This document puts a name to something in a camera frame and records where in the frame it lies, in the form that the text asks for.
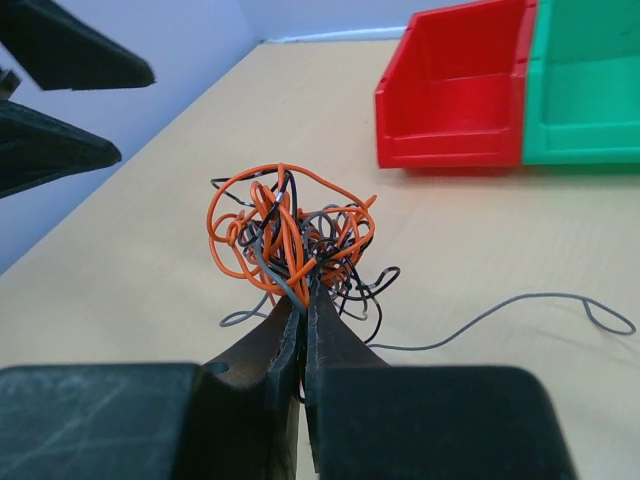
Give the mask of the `red plastic bin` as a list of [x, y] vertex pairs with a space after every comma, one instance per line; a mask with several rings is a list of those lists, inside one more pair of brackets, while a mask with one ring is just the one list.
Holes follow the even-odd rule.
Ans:
[[498, 0], [415, 13], [375, 90], [379, 166], [520, 165], [536, 10]]

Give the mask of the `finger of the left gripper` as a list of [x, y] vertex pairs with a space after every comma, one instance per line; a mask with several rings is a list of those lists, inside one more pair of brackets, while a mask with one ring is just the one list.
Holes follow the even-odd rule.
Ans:
[[110, 141], [23, 105], [1, 102], [1, 196], [121, 160]]
[[43, 90], [142, 88], [155, 82], [148, 62], [54, 1], [3, 1], [1, 44]]

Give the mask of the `green plastic bin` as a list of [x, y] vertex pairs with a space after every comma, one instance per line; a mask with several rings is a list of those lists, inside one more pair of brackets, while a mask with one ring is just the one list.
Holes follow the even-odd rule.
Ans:
[[537, 6], [526, 82], [526, 165], [639, 161], [639, 3]]

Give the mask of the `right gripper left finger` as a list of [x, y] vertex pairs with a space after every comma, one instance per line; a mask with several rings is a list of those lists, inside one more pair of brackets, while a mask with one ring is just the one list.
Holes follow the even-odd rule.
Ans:
[[288, 299], [205, 364], [1, 372], [5, 479], [292, 479], [297, 342]]

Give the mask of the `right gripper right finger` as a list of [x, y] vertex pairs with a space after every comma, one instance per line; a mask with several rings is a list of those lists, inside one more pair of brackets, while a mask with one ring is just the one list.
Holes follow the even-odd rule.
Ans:
[[305, 409], [323, 479], [573, 479], [551, 399], [512, 366], [392, 366], [314, 282]]

